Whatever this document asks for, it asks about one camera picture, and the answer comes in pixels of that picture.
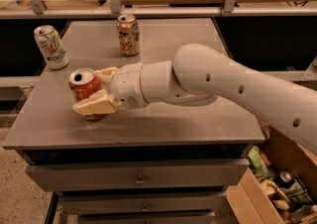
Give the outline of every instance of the black panel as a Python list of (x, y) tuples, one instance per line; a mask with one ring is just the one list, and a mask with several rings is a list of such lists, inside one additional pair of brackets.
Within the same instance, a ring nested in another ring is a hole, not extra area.
[(34, 76), (44, 59), (34, 40), (33, 30), (53, 25), (60, 33), (67, 19), (0, 20), (0, 76)]
[(234, 60), (256, 70), (305, 70), (317, 56), (317, 17), (216, 17)]

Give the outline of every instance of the cabinet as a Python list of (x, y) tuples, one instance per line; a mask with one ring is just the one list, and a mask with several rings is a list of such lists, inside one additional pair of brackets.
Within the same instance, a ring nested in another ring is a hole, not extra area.
[(139, 20), (140, 53), (122, 56), (116, 21), (73, 21), (63, 36), (70, 63), (45, 69), (3, 147), (84, 223), (210, 223), (264, 136), (254, 115), (223, 98), (207, 106), (153, 103), (90, 122), (71, 110), (80, 67), (172, 59), (188, 43), (226, 55), (209, 18)]

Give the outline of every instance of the silver soda can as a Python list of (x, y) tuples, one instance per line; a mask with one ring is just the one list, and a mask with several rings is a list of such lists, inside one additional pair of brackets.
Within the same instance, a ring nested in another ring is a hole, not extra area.
[(136, 17), (124, 14), (118, 17), (117, 30), (121, 53), (125, 56), (134, 56), (140, 51), (139, 27)]
[(34, 29), (34, 38), (50, 69), (60, 69), (67, 66), (69, 59), (63, 47), (59, 34), (50, 25)]

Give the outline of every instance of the brown soda can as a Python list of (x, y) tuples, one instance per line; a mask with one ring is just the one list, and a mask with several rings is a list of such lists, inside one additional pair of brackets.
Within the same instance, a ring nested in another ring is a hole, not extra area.
[(117, 30), (121, 53), (125, 56), (134, 56), (140, 51), (139, 26), (132, 14), (123, 14), (118, 17)]
[[(69, 87), (75, 100), (81, 101), (88, 98), (93, 93), (102, 89), (99, 77), (90, 68), (80, 68), (75, 70), (69, 78)], [(98, 121), (105, 114), (84, 115), (85, 119)]]

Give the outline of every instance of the soda can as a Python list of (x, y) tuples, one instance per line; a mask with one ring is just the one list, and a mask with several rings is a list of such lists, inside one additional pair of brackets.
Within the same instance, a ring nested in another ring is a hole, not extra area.
[(124, 14), (118, 17), (117, 30), (121, 53), (125, 56), (134, 56), (140, 51), (139, 27), (136, 17)]
[[(69, 77), (69, 87), (77, 102), (102, 89), (99, 77), (90, 68), (75, 70)], [(98, 121), (104, 116), (105, 114), (92, 114), (84, 117), (90, 121)]]
[(69, 59), (59, 34), (50, 25), (35, 28), (34, 38), (50, 69), (60, 69), (68, 65)]

